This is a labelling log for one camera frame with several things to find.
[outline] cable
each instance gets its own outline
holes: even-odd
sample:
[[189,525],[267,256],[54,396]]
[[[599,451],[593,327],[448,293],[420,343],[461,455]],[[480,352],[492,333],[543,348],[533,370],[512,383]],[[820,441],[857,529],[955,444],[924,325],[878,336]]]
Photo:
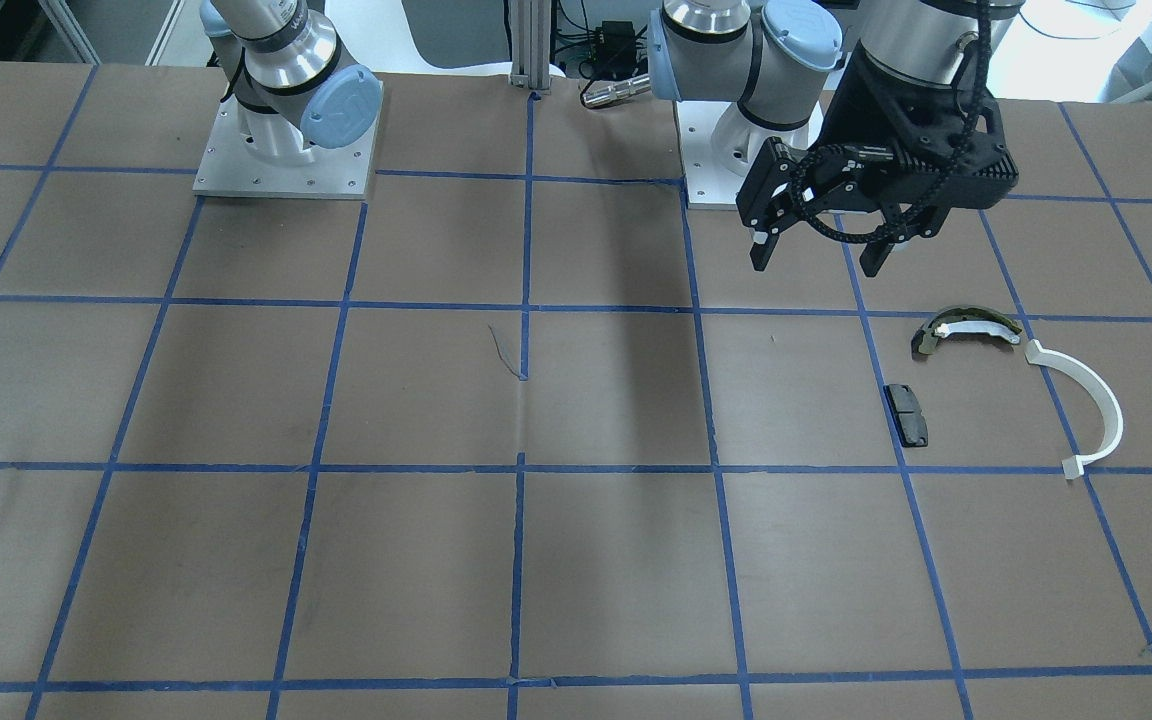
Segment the cable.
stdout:
[[846,242],[849,245],[870,245],[870,243],[876,242],[888,242],[892,236],[896,236],[899,240],[896,242],[904,242],[909,240],[909,222],[918,217],[923,210],[927,209],[932,204],[932,200],[937,199],[940,195],[941,188],[945,183],[950,181],[952,174],[957,169],[957,165],[963,160],[970,147],[970,138],[975,132],[975,127],[980,120],[980,111],[984,109],[984,99],[986,99],[986,93],[988,89],[986,88],[990,82],[990,59],[993,56],[993,26],[990,15],[990,3],[987,0],[979,1],[975,3],[977,8],[977,41],[975,46],[977,50],[977,67],[975,67],[975,86],[972,88],[972,108],[968,112],[968,118],[963,119],[963,132],[960,134],[957,141],[957,146],[954,152],[950,153],[950,159],[942,165],[941,172],[937,174],[937,177],[932,182],[932,187],[927,188],[927,191],[919,197],[918,200],[914,202],[914,205],[909,206],[904,213],[897,217],[897,221],[893,223],[890,220],[884,220],[881,225],[878,225],[872,232],[867,233],[847,233],[838,232],[835,228],[831,228],[820,218],[810,214],[806,209],[806,202],[803,200],[804,184],[806,183],[808,170],[813,169],[817,165],[824,160],[824,154],[829,152],[829,154],[838,154],[842,151],[841,146],[828,145],[826,147],[820,147],[808,152],[803,160],[799,161],[794,174],[790,176],[790,182],[788,182],[788,188],[786,192],[790,197],[790,206],[794,209],[794,213],[803,218],[806,223],[812,225],[812,229],[823,234],[823,236],[836,242]]
[[513,61],[513,28],[509,26],[509,0],[503,0],[503,41],[509,46],[509,61]]

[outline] black cable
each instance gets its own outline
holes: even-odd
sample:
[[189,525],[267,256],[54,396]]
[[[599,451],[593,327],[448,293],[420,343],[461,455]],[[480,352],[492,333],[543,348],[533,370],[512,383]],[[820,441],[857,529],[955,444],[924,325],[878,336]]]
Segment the black cable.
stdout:
[[[635,48],[635,51],[634,51],[635,58],[637,58],[637,41],[638,40],[643,40],[643,36],[646,35],[647,31],[649,31],[649,26],[643,26],[643,29],[641,29],[641,31],[637,32],[636,36],[634,37],[634,45],[632,45],[632,47]],[[607,58],[605,58],[602,60],[602,62],[599,63],[598,67],[594,68],[594,71],[590,73],[591,77],[589,78],[589,83],[585,83],[585,86],[582,88],[581,91],[579,91],[579,104],[584,105],[585,109],[601,109],[601,108],[590,108],[589,105],[585,105],[585,93],[589,92],[590,88],[594,86],[596,82],[598,82],[599,73],[601,73],[602,70],[607,69],[608,65],[612,65],[613,60],[616,60],[617,58],[620,58],[621,55],[623,55],[626,53],[626,51],[629,50],[630,47],[631,47],[631,45],[628,45],[628,44],[622,45],[621,50],[617,50],[616,53],[612,53],[612,55],[608,55]]]
[[975,6],[977,6],[978,36],[975,45],[977,45],[978,50],[977,67],[975,67],[975,86],[972,88],[972,108],[968,112],[968,118],[963,119],[963,132],[957,137],[957,146],[950,153],[950,159],[942,165],[941,172],[937,174],[937,177],[932,182],[932,187],[929,187],[927,191],[918,200],[915,200],[914,205],[909,206],[909,210],[901,213],[895,223],[890,220],[884,220],[881,225],[878,225],[877,228],[867,233],[839,232],[835,228],[831,228],[820,218],[809,213],[806,202],[803,200],[803,191],[809,170],[817,167],[824,160],[824,156],[827,152],[828,154],[838,154],[838,152],[842,152],[842,147],[827,145],[810,151],[799,161],[799,165],[797,165],[797,168],[790,176],[789,187],[786,191],[788,192],[788,197],[790,197],[790,206],[794,209],[795,214],[803,218],[804,222],[812,225],[814,232],[823,234],[823,236],[829,240],[849,243],[849,245],[870,245],[870,243],[876,242],[890,242],[893,236],[899,238],[896,242],[909,240],[908,227],[910,220],[914,220],[923,210],[927,209],[932,204],[932,200],[935,200],[937,196],[940,195],[945,183],[950,181],[950,176],[957,169],[957,165],[972,146],[972,143],[969,141],[972,138],[975,127],[979,122],[980,113],[984,109],[984,99],[986,99],[986,93],[988,92],[986,86],[990,81],[990,59],[993,56],[993,26],[991,24],[988,1],[980,1],[979,3],[975,3]]
[[503,41],[509,46],[509,61],[513,61],[513,28],[509,26],[509,0],[503,0]]
[[571,15],[567,14],[567,8],[563,8],[563,1],[562,0],[558,0],[558,12],[562,13],[563,18],[567,20],[567,24],[570,24],[570,26],[576,28],[576,29],[582,29],[582,31],[585,31],[585,32],[593,32],[593,31],[590,31],[590,29],[589,29],[589,17],[585,17],[585,24],[584,24],[584,26],[581,23],[577,23],[576,20],[573,20]]

